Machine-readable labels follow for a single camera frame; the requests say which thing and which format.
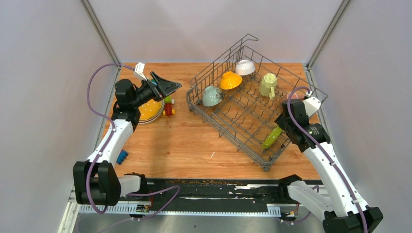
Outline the white bowl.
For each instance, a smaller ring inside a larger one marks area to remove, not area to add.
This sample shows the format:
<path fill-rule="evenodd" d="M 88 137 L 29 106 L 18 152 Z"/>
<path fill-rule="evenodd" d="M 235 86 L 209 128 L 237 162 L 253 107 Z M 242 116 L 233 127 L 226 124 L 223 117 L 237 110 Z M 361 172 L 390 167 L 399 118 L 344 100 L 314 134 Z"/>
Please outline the white bowl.
<path fill-rule="evenodd" d="M 248 59 L 240 60 L 235 65 L 235 73 L 241 76 L 252 74 L 255 70 L 254 62 Z"/>

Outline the pale yellow mug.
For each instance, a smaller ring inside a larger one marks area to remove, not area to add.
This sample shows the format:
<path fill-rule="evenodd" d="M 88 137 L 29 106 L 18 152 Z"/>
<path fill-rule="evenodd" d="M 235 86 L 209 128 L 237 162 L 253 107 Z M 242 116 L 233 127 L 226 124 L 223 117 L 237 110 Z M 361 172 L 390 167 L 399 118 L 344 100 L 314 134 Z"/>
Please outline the pale yellow mug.
<path fill-rule="evenodd" d="M 275 99 L 275 89 L 277 86 L 277 76 L 273 73 L 266 73 L 260 83 L 259 93 L 270 100 Z"/>

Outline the pale green bowl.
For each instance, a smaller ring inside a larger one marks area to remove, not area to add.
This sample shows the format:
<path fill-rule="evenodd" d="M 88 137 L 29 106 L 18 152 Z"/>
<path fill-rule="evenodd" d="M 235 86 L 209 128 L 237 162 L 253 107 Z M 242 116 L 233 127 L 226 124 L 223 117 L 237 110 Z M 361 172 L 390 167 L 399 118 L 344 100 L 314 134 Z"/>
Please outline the pale green bowl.
<path fill-rule="evenodd" d="M 222 90 L 215 86 L 208 86 L 204 89 L 202 104 L 205 107 L 211 107 L 223 101 L 224 94 Z"/>

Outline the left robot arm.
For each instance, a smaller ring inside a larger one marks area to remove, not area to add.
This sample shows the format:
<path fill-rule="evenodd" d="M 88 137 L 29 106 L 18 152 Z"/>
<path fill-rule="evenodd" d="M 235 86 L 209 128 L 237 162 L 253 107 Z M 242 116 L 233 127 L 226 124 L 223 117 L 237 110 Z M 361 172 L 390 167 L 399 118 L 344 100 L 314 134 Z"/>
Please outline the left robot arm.
<path fill-rule="evenodd" d="M 151 78 L 143 80 L 140 87 L 129 79 L 116 82 L 116 102 L 108 132 L 85 161 L 78 161 L 73 166 L 78 204 L 115 206 L 121 197 L 128 194 L 136 200 L 148 197 L 149 188 L 144 175 L 131 173 L 119 177 L 114 167 L 123 146 L 138 125 L 139 107 L 151 100 L 160 102 L 182 87 L 181 83 L 163 79 L 153 71 L 150 75 Z"/>

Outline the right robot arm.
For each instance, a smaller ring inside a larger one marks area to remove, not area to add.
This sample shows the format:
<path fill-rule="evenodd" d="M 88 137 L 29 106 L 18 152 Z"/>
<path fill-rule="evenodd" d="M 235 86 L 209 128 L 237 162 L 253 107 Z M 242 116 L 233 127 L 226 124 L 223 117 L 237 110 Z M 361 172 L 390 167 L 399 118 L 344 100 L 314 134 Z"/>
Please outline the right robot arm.
<path fill-rule="evenodd" d="M 314 166 L 328 198 L 297 175 L 279 181 L 278 198 L 304 205 L 321 221 L 326 233 L 373 232 L 383 220 L 383 213 L 378 207 L 369 206 L 351 183 L 323 126 L 309 122 L 309 117 L 320 108 L 320 101 L 315 97 L 291 99 L 281 106 L 283 112 L 276 123 Z"/>

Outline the grey wire dish rack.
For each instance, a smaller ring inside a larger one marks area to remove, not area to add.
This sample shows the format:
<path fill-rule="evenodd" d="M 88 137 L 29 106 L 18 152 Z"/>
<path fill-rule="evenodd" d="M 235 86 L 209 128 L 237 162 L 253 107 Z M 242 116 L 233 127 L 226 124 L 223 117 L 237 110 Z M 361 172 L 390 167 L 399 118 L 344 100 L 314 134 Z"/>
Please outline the grey wire dish rack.
<path fill-rule="evenodd" d="M 267 135 L 276 127 L 275 119 L 282 113 L 281 101 L 297 87 L 301 97 L 304 97 L 305 87 L 308 87 L 321 102 L 327 99 L 327 94 L 316 87 L 307 71 L 295 74 L 251 48 L 250 43 L 255 40 L 255 36 L 246 34 L 194 76 L 190 80 L 186 100 L 189 109 L 200 116 L 203 122 L 227 138 L 254 164 L 268 171 L 290 144 L 290 139 L 282 133 L 268 149 L 261 148 Z M 222 75 L 235 71 L 236 63 L 244 59 L 254 62 L 255 72 L 244 76 L 239 87 L 223 91 L 223 101 L 216 106 L 203 106 L 204 89 L 219 86 Z M 266 73 L 277 76 L 274 100 L 259 93 L 261 80 Z"/>

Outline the green polka dot plate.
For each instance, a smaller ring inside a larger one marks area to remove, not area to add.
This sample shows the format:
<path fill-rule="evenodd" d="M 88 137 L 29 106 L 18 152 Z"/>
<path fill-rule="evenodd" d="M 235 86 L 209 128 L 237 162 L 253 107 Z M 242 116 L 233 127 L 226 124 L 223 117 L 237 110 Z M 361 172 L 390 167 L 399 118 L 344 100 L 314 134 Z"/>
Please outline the green polka dot plate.
<path fill-rule="evenodd" d="M 270 146 L 272 146 L 272 144 L 275 143 L 275 141 L 277 141 L 277 139 L 282 133 L 283 130 L 280 128 L 280 126 L 276 126 L 275 128 L 273 128 L 273 130 L 267 135 L 267 137 L 263 141 L 261 148 L 264 150 L 268 149 Z"/>

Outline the yellow bowl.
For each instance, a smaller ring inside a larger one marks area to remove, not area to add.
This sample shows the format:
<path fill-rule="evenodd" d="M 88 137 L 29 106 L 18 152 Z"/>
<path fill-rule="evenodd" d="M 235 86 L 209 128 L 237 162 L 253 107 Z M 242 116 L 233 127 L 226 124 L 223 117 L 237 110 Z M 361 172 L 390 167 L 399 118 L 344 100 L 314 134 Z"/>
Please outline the yellow bowl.
<path fill-rule="evenodd" d="M 219 87 L 222 90 L 230 90 L 238 87 L 242 82 L 242 76 L 232 71 L 225 72 L 222 75 Z"/>

